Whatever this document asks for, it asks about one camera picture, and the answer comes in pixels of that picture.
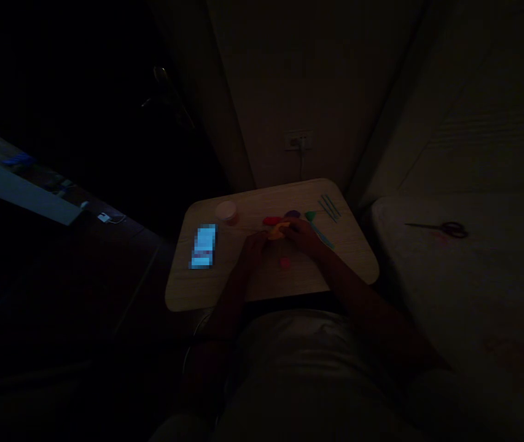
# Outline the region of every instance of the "phone screen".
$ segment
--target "phone screen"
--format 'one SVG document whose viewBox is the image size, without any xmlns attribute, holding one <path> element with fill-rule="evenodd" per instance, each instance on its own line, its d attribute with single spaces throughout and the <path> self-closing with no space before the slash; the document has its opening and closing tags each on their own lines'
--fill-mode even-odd
<svg viewBox="0 0 524 442">
<path fill-rule="evenodd" d="M 214 246 L 217 242 L 217 225 L 201 224 L 194 235 L 194 248 L 188 268 L 202 269 L 213 266 Z"/>
</svg>

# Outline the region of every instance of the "floor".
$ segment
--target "floor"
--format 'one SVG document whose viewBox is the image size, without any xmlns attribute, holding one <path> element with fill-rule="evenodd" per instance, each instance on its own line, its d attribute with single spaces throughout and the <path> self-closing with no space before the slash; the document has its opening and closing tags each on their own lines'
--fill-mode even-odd
<svg viewBox="0 0 524 442">
<path fill-rule="evenodd" d="M 165 287 L 176 238 L 162 238 L 82 189 L 87 212 L 0 299 L 0 376 L 79 362 L 79 388 L 61 414 L 71 440 L 147 440 L 176 395 L 185 341 L 211 309 L 170 312 Z M 287 308 L 342 312 L 325 293 L 247 305 L 245 320 Z"/>
</svg>

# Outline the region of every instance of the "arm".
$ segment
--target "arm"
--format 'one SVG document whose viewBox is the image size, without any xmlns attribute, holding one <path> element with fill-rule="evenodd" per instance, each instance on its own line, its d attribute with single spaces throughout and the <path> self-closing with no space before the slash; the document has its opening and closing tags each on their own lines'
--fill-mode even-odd
<svg viewBox="0 0 524 442">
<path fill-rule="evenodd" d="M 248 282 L 261 262 L 267 239 L 268 233 L 264 231 L 246 238 L 239 261 L 202 331 L 207 340 L 191 347 L 180 384 L 178 413 L 196 413 L 214 421 Z"/>
<path fill-rule="evenodd" d="M 284 221 L 289 221 L 291 226 L 281 231 L 315 260 L 352 323 L 400 382 L 407 383 L 433 368 L 449 370 L 415 326 L 323 244 L 308 222 L 297 218 Z"/>
</svg>

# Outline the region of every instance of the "bed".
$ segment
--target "bed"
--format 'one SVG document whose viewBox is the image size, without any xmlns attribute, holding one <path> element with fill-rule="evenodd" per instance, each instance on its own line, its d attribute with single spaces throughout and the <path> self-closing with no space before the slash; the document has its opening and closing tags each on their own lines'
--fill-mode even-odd
<svg viewBox="0 0 524 442">
<path fill-rule="evenodd" d="M 367 218 L 418 326 L 490 422 L 524 438 L 524 192 L 390 196 Z M 469 236 L 405 225 L 450 221 Z"/>
</svg>

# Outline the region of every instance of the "beige tabletop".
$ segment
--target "beige tabletop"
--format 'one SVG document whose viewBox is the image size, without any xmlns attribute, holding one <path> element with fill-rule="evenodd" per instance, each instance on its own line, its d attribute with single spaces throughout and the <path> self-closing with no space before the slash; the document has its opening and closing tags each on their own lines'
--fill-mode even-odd
<svg viewBox="0 0 524 442">
<path fill-rule="evenodd" d="M 337 223 L 317 202 L 323 193 L 329 195 L 342 215 Z M 239 222 L 232 227 L 220 222 L 214 215 L 215 207 L 227 200 L 236 202 L 238 207 Z M 168 308 L 184 311 L 214 306 L 237 262 L 245 237 L 259 230 L 271 229 L 262 224 L 265 217 L 282 217 L 290 210 L 298 210 L 302 218 L 305 212 L 316 211 L 313 223 L 333 243 L 339 257 L 367 284 L 377 280 L 377 260 L 342 193 L 332 181 L 314 179 L 212 198 L 191 205 L 184 216 L 165 290 Z M 214 265 L 210 269 L 188 269 L 194 235 L 200 224 L 207 223 L 219 225 Z M 290 269 L 280 268 L 280 256 L 290 259 Z M 315 263 L 290 241 L 278 239 L 268 242 L 264 260 L 249 283 L 247 300 L 281 298 L 328 289 Z"/>
</svg>

